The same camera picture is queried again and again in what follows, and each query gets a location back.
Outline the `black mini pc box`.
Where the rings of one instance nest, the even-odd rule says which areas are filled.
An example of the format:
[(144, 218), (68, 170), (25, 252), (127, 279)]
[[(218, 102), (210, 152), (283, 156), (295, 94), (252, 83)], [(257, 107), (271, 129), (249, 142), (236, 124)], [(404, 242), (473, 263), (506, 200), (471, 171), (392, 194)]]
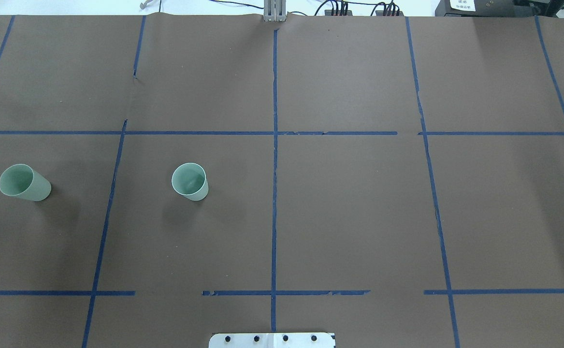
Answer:
[(518, 0), (441, 0), (435, 17), (534, 17), (531, 6)]

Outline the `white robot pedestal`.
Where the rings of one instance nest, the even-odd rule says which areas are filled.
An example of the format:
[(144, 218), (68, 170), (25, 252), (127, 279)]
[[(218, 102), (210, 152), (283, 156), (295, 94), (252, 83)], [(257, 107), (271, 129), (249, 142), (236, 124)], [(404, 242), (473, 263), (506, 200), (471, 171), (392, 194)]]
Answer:
[(209, 348), (335, 348), (334, 333), (219, 333)]

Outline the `brown paper table mat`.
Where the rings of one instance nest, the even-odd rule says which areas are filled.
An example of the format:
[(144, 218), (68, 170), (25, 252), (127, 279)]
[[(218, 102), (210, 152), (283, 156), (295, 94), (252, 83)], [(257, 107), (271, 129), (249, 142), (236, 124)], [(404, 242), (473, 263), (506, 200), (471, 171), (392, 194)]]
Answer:
[(564, 18), (0, 15), (15, 164), (0, 348), (564, 348)]

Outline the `aluminium frame post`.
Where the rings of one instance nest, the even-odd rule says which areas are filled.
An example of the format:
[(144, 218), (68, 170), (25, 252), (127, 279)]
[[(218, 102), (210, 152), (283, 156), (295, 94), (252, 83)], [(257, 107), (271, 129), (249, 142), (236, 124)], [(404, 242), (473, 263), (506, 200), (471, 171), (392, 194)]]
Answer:
[(264, 22), (285, 22), (288, 17), (286, 3), (286, 0), (264, 0)]

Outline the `green plastic cup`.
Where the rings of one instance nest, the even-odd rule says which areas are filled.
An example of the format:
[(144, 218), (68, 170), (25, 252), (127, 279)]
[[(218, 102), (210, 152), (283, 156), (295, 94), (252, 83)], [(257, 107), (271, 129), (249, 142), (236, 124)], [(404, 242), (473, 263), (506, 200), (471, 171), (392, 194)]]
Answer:
[(174, 170), (171, 185), (176, 193), (191, 201), (204, 200), (209, 192), (204, 168), (193, 162), (183, 163)]
[(27, 201), (42, 201), (51, 194), (50, 181), (26, 164), (15, 164), (0, 176), (3, 195)]

